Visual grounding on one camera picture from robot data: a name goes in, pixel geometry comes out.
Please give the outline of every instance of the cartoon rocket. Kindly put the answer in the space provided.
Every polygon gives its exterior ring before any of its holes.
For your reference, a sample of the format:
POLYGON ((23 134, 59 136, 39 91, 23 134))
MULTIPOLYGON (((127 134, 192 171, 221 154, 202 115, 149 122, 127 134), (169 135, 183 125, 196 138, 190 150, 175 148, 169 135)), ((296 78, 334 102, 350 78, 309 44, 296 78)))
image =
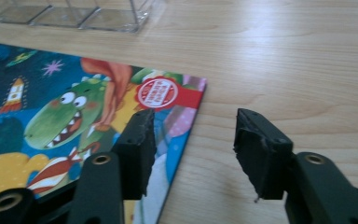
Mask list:
POLYGON ((0 114, 21 109, 21 97, 24 91, 24 82, 19 77, 13 83, 5 104, 0 108, 0 114))

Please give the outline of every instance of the dinosaur mouth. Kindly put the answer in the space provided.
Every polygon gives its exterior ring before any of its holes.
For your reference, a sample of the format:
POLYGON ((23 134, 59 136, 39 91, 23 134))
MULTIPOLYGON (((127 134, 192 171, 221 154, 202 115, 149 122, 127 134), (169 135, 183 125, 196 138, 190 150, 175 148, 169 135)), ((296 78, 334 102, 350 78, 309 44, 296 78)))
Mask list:
POLYGON ((61 132, 55 136, 55 138, 48 143, 45 148, 52 148, 57 146, 60 142, 68 139, 74 132, 76 132, 81 125, 82 122, 82 116, 80 111, 77 111, 74 115, 74 117, 69 121, 69 123, 66 125, 65 128, 61 130, 61 132))

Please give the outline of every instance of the green dinosaur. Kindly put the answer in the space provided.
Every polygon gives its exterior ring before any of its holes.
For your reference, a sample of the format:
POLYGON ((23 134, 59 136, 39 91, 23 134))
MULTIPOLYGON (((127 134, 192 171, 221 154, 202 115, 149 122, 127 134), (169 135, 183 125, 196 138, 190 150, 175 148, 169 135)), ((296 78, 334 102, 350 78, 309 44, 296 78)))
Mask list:
POLYGON ((81 83, 45 105, 25 128, 27 143, 37 149, 50 149, 60 147, 81 134, 79 153, 95 147, 105 134, 94 131, 92 125, 103 112, 107 81, 99 77, 83 78, 81 83))

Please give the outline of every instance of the clear plastic box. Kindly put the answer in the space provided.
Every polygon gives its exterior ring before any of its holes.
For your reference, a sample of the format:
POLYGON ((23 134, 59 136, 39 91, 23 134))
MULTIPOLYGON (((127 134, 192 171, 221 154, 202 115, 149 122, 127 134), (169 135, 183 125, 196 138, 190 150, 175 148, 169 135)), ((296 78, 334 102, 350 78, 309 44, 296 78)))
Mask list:
POLYGON ((136 32, 154 0, 0 0, 0 22, 136 32))

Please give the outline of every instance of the children's book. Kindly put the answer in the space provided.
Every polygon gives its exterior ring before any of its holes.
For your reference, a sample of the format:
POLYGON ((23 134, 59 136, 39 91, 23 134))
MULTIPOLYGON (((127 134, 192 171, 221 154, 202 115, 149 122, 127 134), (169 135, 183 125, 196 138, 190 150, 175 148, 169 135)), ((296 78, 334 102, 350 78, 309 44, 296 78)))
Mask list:
POLYGON ((154 108, 147 196, 124 204, 126 223, 156 223, 205 87, 201 77, 0 44, 0 192, 53 195, 110 150, 134 113, 154 108))

